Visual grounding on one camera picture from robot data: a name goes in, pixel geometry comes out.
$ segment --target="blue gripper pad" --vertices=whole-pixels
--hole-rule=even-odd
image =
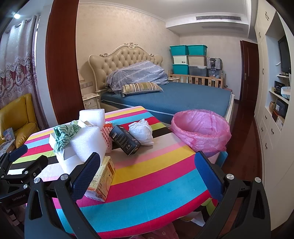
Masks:
[[[87,164],[71,185],[71,198],[74,201],[79,200],[84,196],[86,190],[88,189],[88,186],[90,185],[92,179],[94,178],[100,167],[99,154],[93,153],[90,158],[90,160],[88,159],[89,161],[87,160],[85,162]]]
[[[26,145],[22,145],[21,147],[13,150],[11,153],[10,153],[10,156],[9,156],[9,161],[10,162],[14,162],[16,161],[17,159],[19,159],[21,156],[23,156],[25,153],[27,153],[28,151],[28,147]]]
[[[201,152],[195,154],[195,166],[198,170],[203,182],[205,183],[212,198],[217,199],[219,202],[223,199],[223,185],[214,173],[212,167],[205,159],[205,155]]]

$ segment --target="beige wallpaper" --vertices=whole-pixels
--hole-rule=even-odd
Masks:
[[[91,54],[111,52],[133,42],[148,53],[162,55],[162,67],[171,68],[169,46],[178,45],[180,37],[166,29],[165,22],[146,14],[107,5],[79,4],[76,23],[76,55],[80,80],[93,81],[82,94],[95,92],[95,79],[88,65]]]
[[[223,61],[223,70],[227,74],[226,84],[233,90],[235,99],[240,97],[241,89],[241,46],[240,41],[253,42],[249,39],[234,36],[194,35],[180,37],[181,44],[203,44],[207,48],[208,57],[219,57]]]

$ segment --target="crumpled plastic bag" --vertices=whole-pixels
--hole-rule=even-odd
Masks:
[[[147,120],[141,119],[139,122],[134,122],[129,125],[129,132],[142,145],[151,146],[154,144],[152,136],[152,128]]]
[[[170,130],[195,152],[226,151],[226,144],[231,138],[227,121],[217,113],[204,109],[176,113]]]

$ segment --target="curtain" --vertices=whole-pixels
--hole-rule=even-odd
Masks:
[[[33,106],[40,129],[48,128],[39,97],[34,45],[37,16],[23,20],[3,33],[0,42],[0,108],[27,93],[32,94]]]

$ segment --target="striped tablecloth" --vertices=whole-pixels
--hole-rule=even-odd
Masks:
[[[83,197],[81,211],[102,238],[138,235],[159,229],[187,215],[210,198],[194,164],[195,152],[141,106],[105,114],[107,121],[128,130],[132,122],[146,119],[153,130],[154,145],[141,146],[127,156],[114,149],[110,156],[116,167],[105,203]],[[39,175],[44,181],[57,179],[62,169],[49,145],[52,129],[30,136],[28,152],[13,163],[16,174],[40,155],[49,165]],[[55,207],[67,232],[73,233],[58,200]]]

